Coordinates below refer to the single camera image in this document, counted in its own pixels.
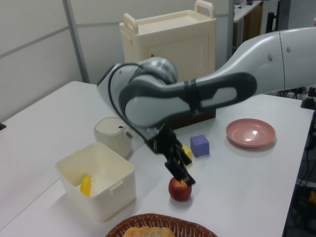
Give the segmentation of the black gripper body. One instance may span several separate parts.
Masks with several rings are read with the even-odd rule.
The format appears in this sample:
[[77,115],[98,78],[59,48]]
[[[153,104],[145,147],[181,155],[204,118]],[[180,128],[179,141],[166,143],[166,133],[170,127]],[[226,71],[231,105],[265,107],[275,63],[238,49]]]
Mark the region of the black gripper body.
[[151,138],[147,144],[155,154],[162,154],[167,160],[172,158],[182,160],[182,144],[177,139],[174,131],[166,124],[158,130],[157,135]]

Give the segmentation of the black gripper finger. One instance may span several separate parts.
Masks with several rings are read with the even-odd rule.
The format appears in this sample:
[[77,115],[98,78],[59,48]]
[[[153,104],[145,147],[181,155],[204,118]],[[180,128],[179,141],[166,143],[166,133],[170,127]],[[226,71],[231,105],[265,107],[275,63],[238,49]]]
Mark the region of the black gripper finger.
[[181,145],[181,146],[177,145],[176,148],[177,148],[177,151],[180,154],[181,159],[184,162],[184,165],[191,164],[192,161],[193,161],[193,152],[192,152],[192,150],[190,148],[188,148],[187,146],[185,146],[185,145]]
[[188,173],[186,165],[191,164],[190,158],[176,160],[167,159],[165,166],[177,181],[184,181],[188,186],[196,183],[195,179]]

